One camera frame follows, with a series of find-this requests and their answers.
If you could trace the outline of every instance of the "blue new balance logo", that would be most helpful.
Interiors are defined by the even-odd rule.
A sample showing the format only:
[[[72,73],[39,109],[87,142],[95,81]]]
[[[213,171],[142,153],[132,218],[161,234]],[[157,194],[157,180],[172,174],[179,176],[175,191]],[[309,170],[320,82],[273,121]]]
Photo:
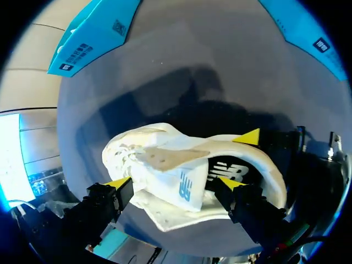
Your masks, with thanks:
[[[189,200],[191,199],[191,188],[192,188],[192,182],[186,177],[184,172],[181,172],[181,183],[180,183],[179,194],[187,202],[189,202]]]

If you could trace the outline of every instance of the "clear plastic bag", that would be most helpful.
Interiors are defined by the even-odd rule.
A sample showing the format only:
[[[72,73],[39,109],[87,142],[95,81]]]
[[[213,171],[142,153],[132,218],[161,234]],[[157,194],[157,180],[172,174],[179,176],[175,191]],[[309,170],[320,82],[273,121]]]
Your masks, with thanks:
[[[47,201],[38,207],[38,211],[42,212],[45,208],[49,208],[55,215],[60,218],[64,217],[64,209],[65,208],[72,208],[77,203],[68,203],[68,202],[60,202],[60,201]]]

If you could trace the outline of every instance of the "teal object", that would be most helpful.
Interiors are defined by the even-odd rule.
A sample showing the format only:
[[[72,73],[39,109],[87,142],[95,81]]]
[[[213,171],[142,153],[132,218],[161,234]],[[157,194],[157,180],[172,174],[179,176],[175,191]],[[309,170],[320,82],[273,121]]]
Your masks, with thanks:
[[[116,251],[118,251],[123,243],[128,238],[128,235],[118,231],[111,230],[106,237],[101,241],[100,245],[94,248],[94,254],[104,259],[109,259]]]
[[[314,17],[297,0],[259,0],[286,41],[308,52],[339,80],[347,75],[332,41]]]
[[[92,0],[66,29],[48,73],[72,77],[98,57],[123,45],[140,2]]]

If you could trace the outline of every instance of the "yellow triangular tip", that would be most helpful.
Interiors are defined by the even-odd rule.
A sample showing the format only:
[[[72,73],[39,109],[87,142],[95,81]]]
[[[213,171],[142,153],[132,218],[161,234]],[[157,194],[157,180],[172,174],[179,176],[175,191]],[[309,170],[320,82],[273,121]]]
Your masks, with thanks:
[[[239,183],[238,181],[235,181],[235,180],[230,180],[230,179],[228,179],[228,178],[226,178],[226,177],[220,176],[219,178],[220,178],[220,180],[222,180],[222,181],[226,184],[226,186],[227,186],[228,188],[230,188],[231,190],[233,190],[233,188],[236,188],[236,187],[238,187],[238,186],[240,186],[240,185],[246,185],[246,184],[244,184],[244,183]]]
[[[104,185],[110,185],[112,187],[115,187],[116,189],[119,189],[121,187],[121,185],[123,185],[129,178],[130,177],[110,181],[109,183],[105,183]]]
[[[242,136],[236,137],[232,141],[257,146],[259,144],[259,133],[260,133],[260,129],[257,128],[257,129],[250,131]]]

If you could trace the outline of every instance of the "new balance logo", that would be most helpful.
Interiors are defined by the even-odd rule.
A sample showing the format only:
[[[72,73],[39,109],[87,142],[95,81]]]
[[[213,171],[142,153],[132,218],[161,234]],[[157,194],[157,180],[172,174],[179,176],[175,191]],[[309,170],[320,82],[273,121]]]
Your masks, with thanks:
[[[191,199],[192,182],[186,177],[184,172],[181,172],[181,183],[179,188],[179,195],[187,202]]]
[[[248,173],[249,169],[242,165],[227,165],[224,162],[216,162],[212,169],[209,170],[208,180],[213,181],[218,176],[226,177],[230,180],[242,182],[243,176]]]

